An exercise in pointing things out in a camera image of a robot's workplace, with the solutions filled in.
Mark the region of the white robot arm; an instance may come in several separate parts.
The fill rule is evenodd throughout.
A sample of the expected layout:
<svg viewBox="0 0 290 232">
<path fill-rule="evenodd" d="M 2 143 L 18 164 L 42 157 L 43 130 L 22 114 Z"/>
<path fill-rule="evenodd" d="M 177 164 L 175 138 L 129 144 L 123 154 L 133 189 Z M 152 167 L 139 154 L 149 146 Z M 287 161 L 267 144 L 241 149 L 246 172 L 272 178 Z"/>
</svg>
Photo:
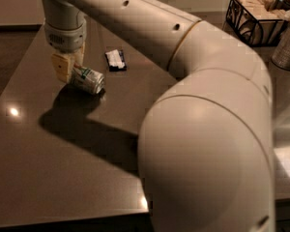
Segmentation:
<svg viewBox="0 0 290 232">
<path fill-rule="evenodd" d="M 138 135 L 155 232 L 276 232 L 272 82 L 259 55 L 157 0 L 45 0 L 48 36 L 88 15 L 176 80 Z"/>
</svg>

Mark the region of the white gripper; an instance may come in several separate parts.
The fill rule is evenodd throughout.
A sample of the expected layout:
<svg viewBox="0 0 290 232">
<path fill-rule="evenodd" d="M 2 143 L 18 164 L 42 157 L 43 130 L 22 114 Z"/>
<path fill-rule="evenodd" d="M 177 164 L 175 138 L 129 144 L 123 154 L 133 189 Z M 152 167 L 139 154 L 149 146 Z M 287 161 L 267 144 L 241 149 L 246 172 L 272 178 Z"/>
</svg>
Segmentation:
<svg viewBox="0 0 290 232">
<path fill-rule="evenodd" d="M 75 63 L 82 66 L 87 36 L 86 20 L 84 18 L 59 18 L 44 21 L 44 31 L 47 42 L 61 52 L 75 52 L 71 54 L 55 52 L 51 55 L 52 66 L 57 78 L 69 83 L 72 77 L 72 68 Z"/>
</svg>

